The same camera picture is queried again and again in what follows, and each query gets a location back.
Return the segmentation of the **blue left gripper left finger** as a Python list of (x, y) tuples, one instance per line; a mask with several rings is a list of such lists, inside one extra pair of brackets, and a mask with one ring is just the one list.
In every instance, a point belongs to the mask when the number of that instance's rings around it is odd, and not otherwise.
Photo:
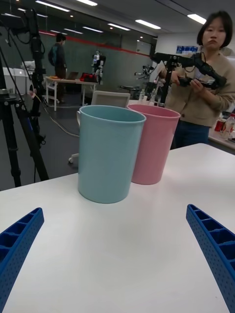
[(38, 207), (0, 234), (0, 312), (43, 223), (43, 210)]

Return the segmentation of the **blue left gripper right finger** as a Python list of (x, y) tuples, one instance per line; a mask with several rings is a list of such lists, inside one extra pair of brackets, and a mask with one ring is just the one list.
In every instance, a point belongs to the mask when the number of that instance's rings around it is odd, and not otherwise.
[(204, 254), (229, 312), (235, 312), (235, 235), (189, 204), (186, 220)]

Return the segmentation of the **person's left hand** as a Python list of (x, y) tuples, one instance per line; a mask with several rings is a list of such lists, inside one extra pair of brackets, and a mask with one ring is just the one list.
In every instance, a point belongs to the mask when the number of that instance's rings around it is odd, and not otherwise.
[(204, 86), (197, 79), (191, 80), (190, 86), (192, 90), (198, 95), (202, 95), (205, 91)]

